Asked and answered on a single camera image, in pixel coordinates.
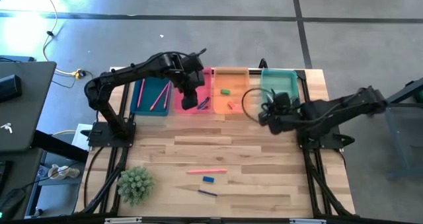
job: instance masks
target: wood plank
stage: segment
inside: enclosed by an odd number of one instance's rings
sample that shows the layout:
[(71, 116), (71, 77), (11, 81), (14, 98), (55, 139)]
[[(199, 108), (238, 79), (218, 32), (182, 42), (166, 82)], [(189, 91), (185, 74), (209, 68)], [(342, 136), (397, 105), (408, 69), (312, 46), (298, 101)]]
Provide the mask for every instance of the wood plank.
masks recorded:
[[(321, 70), (306, 70), (311, 99), (328, 99)], [(250, 87), (260, 86), (260, 76), (250, 76)], [(125, 116), (129, 115), (130, 94)], [(117, 111), (123, 87), (113, 90), (110, 103)], [(256, 116), (261, 98), (250, 96), (248, 113)], [(119, 215), (164, 217), (311, 217), (303, 155), (295, 132), (272, 135), (268, 127), (249, 120), (244, 114), (177, 114), (171, 102), (165, 117), (136, 116), (134, 146), (126, 168), (144, 166), (157, 185), (151, 197), (130, 207), (121, 200)], [(89, 153), (89, 162), (94, 151)], [(342, 157), (322, 150), (326, 179), (345, 208), (354, 212)], [(104, 183), (110, 148), (104, 148), (93, 165), (87, 188), (88, 201)], [(205, 174), (189, 170), (226, 168), (226, 173), (207, 174), (213, 184), (202, 181)], [(115, 187), (110, 191), (108, 209)], [(199, 194), (198, 189), (215, 192), (217, 197)], [(318, 203), (323, 210), (320, 189)], [(75, 211), (83, 209), (83, 184)]]

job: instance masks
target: orange tray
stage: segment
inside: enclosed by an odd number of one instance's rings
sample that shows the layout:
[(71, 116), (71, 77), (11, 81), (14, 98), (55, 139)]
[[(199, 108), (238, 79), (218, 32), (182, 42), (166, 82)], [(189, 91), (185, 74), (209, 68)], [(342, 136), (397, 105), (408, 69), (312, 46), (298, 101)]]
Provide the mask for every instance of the orange tray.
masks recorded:
[[(230, 95), (220, 93), (221, 89), (229, 89)], [(217, 114), (242, 114), (241, 100), (247, 90), (250, 89), (250, 75), (248, 68), (242, 67), (215, 67), (213, 108)], [(235, 104), (231, 109), (228, 102)], [(249, 99), (246, 97), (244, 107), (249, 107)]]

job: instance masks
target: blue tray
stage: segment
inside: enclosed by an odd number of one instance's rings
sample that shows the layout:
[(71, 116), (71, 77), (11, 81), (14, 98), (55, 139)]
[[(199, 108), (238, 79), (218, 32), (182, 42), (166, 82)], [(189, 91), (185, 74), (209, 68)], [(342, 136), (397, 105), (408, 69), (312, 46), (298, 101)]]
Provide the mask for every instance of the blue tray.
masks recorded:
[[(288, 93), (291, 101), (298, 98), (297, 73), (283, 69), (263, 69), (261, 77), (263, 89), (273, 89), (275, 93)], [(266, 93), (262, 94), (263, 102), (267, 102)]]
[(166, 84), (169, 83), (169, 79), (160, 79), (155, 77), (148, 77), (145, 79), (143, 94), (141, 96), (141, 103), (139, 108), (137, 108), (138, 95), (141, 90), (141, 82), (139, 80), (135, 82), (134, 94), (132, 95), (131, 101), (131, 112), (137, 115), (143, 116), (167, 116), (169, 113), (169, 104), (171, 101), (171, 93), (173, 84), (170, 83), (169, 88), (169, 97), (167, 99), (166, 108), (163, 108), (165, 105), (166, 91), (163, 93), (162, 97), (159, 99), (157, 104), (154, 106), (154, 109), (150, 111), (151, 105), (156, 101), (160, 92), (165, 88)]

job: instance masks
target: succulent plant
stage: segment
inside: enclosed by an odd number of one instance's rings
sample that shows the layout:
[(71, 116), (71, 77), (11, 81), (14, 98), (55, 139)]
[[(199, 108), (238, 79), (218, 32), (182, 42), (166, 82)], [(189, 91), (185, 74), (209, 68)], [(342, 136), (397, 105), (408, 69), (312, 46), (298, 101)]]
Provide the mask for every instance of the succulent plant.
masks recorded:
[(120, 174), (118, 193), (124, 198), (124, 203), (129, 202), (133, 207), (148, 198), (155, 183), (145, 167), (133, 167)]

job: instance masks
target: pink stick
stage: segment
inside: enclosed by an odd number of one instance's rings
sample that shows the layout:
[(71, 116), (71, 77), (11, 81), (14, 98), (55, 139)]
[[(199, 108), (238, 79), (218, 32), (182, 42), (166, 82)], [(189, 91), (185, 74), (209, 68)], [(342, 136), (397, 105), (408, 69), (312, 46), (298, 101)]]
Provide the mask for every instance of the pink stick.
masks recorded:
[(150, 111), (152, 110), (152, 109), (154, 109), (154, 107), (156, 106), (156, 104), (157, 104), (157, 102), (159, 101), (159, 99), (161, 98), (161, 96), (163, 95), (163, 93), (165, 92), (165, 90), (167, 89), (167, 87), (169, 86), (169, 84), (167, 84), (166, 86), (165, 86), (165, 88), (161, 91), (161, 93), (159, 94), (159, 96), (157, 97), (157, 99), (156, 99), (156, 101), (153, 103), (153, 105), (151, 106), (151, 108), (150, 108)]
[(138, 96), (138, 104), (137, 104), (137, 108), (139, 108), (139, 104), (141, 103), (141, 96), (142, 96), (142, 94), (143, 94), (144, 83), (145, 83), (145, 79), (143, 79), (143, 82), (141, 83), (141, 88), (140, 88), (140, 90), (139, 90), (139, 96)]
[(211, 173), (211, 172), (227, 172), (226, 168), (217, 168), (211, 170), (190, 170), (188, 174), (202, 174), (202, 173)]
[(169, 97), (169, 91), (170, 91), (170, 89), (171, 89), (170, 83), (171, 83), (171, 82), (169, 82), (169, 83), (167, 84), (166, 99), (165, 99), (165, 105), (163, 105), (163, 108), (166, 108), (166, 106), (167, 106), (167, 98)]

